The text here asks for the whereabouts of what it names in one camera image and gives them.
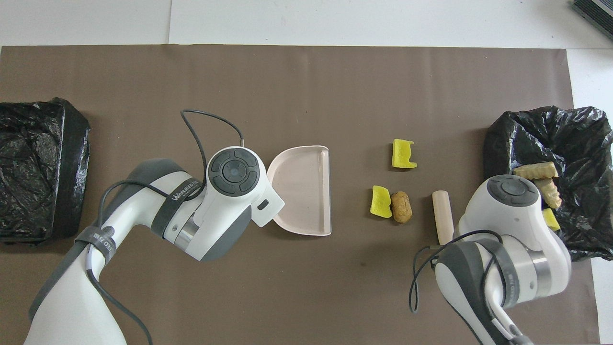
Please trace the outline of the pale ridged foam chunk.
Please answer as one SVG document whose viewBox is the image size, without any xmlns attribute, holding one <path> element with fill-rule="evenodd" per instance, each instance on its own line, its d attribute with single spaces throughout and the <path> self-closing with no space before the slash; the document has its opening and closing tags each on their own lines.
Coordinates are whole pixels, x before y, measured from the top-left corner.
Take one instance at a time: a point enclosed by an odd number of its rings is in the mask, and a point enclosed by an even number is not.
<svg viewBox="0 0 613 345">
<path fill-rule="evenodd" d="M 527 180 L 559 178 L 554 162 L 528 164 L 512 169 L 512 174 Z"/>
<path fill-rule="evenodd" d="M 542 178 L 532 180 L 534 185 L 541 193 L 541 198 L 552 209 L 558 209 L 561 206 L 562 200 L 556 184 L 552 178 Z"/>
</svg>

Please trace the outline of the bin with black bag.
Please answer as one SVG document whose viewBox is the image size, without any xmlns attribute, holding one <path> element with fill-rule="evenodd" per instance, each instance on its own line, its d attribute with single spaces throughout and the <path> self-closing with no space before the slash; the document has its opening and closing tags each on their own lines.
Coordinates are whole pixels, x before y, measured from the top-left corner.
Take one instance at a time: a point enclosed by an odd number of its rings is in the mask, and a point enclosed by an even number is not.
<svg viewBox="0 0 613 345">
<path fill-rule="evenodd" d="M 0 103 L 0 243 L 38 245 L 74 236 L 90 129 L 61 98 Z"/>
<path fill-rule="evenodd" d="M 595 107 L 504 112 L 482 147 L 484 179 L 552 162 L 561 206 L 553 214 L 571 260 L 613 261 L 613 129 Z"/>
</svg>

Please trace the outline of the yellow sponge piece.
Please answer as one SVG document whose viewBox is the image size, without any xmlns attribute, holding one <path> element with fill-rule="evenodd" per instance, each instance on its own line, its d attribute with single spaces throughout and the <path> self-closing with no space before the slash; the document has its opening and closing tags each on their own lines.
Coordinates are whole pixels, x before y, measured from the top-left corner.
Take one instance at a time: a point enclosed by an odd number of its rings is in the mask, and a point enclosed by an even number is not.
<svg viewBox="0 0 613 345">
<path fill-rule="evenodd" d="M 412 157 L 412 140 L 393 139 L 392 142 L 392 167 L 401 169 L 413 169 L 418 166 L 417 163 L 411 161 Z"/>
<path fill-rule="evenodd" d="M 372 186 L 370 214 L 385 219 L 391 218 L 391 203 L 391 196 L 387 188 L 379 185 Z"/>
<path fill-rule="evenodd" d="M 560 223 L 553 212 L 553 209 L 546 208 L 542 210 L 543 218 L 547 227 L 553 232 L 561 230 Z"/>
</svg>

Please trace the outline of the beige plastic dustpan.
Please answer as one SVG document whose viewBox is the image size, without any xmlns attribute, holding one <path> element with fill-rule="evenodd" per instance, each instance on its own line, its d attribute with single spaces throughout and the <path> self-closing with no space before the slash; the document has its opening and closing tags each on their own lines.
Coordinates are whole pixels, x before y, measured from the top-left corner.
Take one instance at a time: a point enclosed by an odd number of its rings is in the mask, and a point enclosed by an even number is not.
<svg viewBox="0 0 613 345">
<path fill-rule="evenodd" d="M 331 234 L 330 151 L 298 146 L 282 151 L 269 165 L 268 179 L 285 206 L 273 220 L 285 231 L 306 236 Z"/>
</svg>

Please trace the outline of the brown paper table mat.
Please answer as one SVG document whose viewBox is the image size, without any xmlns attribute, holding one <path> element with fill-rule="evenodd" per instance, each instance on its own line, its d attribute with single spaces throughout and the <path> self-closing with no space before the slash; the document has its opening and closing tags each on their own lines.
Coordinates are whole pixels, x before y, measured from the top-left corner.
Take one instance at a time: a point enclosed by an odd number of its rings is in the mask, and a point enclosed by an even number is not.
<svg viewBox="0 0 613 345">
<path fill-rule="evenodd" d="M 431 193 L 454 219 L 483 181 L 482 144 L 505 111 L 574 108 L 564 50 L 367 46 L 5 46 L 0 102 L 68 100 L 91 125 L 81 225 L 141 161 L 168 157 L 202 178 L 181 119 L 236 124 L 269 164 L 290 147 L 329 148 L 331 235 L 250 224 L 224 257 L 193 260 L 144 227 L 100 282 L 155 345 L 477 345 L 412 258 L 435 244 Z M 392 167 L 414 141 L 413 169 Z M 370 214 L 372 186 L 409 196 L 412 218 Z"/>
</svg>

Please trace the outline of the dark ribbed device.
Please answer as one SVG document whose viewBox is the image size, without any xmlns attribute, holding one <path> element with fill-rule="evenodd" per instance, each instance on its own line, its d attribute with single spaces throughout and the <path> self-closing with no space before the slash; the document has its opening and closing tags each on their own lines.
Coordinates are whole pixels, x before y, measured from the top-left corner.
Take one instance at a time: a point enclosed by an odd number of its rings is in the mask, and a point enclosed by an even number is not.
<svg viewBox="0 0 613 345">
<path fill-rule="evenodd" d="M 571 8 L 613 41 L 613 0 L 573 0 Z"/>
</svg>

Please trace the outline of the brown toy potato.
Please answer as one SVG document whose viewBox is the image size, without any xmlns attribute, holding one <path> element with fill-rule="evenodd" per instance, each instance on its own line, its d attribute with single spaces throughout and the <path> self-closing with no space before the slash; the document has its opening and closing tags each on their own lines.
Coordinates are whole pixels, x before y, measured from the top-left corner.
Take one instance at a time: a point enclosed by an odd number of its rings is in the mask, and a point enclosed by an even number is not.
<svg viewBox="0 0 613 345">
<path fill-rule="evenodd" d="M 390 209 L 397 223 L 407 223 L 412 218 L 412 207 L 406 192 L 398 191 L 390 195 Z"/>
</svg>

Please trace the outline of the beige hand brush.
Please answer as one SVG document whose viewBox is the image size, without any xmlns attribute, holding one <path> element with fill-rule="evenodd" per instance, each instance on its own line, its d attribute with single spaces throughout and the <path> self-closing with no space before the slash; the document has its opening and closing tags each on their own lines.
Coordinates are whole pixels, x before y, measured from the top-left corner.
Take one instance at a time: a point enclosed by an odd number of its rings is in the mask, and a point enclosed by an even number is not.
<svg viewBox="0 0 613 345">
<path fill-rule="evenodd" d="M 454 238 L 453 211 L 448 192 L 444 190 L 433 192 L 432 203 L 438 243 L 445 245 Z"/>
</svg>

